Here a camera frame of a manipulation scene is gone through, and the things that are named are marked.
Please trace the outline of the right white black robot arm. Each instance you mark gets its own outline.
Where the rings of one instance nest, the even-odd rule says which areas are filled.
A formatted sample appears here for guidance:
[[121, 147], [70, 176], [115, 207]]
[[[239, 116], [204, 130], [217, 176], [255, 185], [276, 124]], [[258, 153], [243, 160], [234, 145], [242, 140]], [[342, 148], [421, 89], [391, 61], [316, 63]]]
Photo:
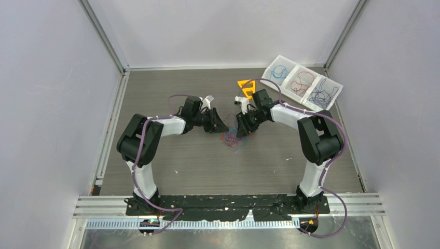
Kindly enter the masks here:
[[272, 100], [266, 90], [255, 92], [252, 98], [253, 105], [246, 97], [235, 97], [235, 104], [241, 108], [241, 112], [236, 115], [236, 136], [245, 137], [254, 133], [265, 121], [282, 123], [296, 129], [306, 158], [306, 167], [296, 188], [294, 206], [302, 213], [317, 209], [322, 201], [322, 187], [329, 164], [345, 145], [330, 112], [300, 111], [281, 100]]

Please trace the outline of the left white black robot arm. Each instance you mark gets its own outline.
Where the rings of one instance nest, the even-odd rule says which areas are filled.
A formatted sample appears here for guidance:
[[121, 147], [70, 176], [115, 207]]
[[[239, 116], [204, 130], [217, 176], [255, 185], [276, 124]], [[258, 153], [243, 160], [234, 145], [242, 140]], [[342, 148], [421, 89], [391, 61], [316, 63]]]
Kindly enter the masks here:
[[133, 179], [133, 198], [147, 215], [159, 208], [159, 191], [154, 182], [152, 161], [162, 137], [183, 135], [194, 127], [206, 133], [224, 133], [229, 128], [211, 107], [211, 95], [205, 98], [187, 95], [176, 114], [146, 117], [135, 114], [117, 142], [117, 151], [130, 169]]

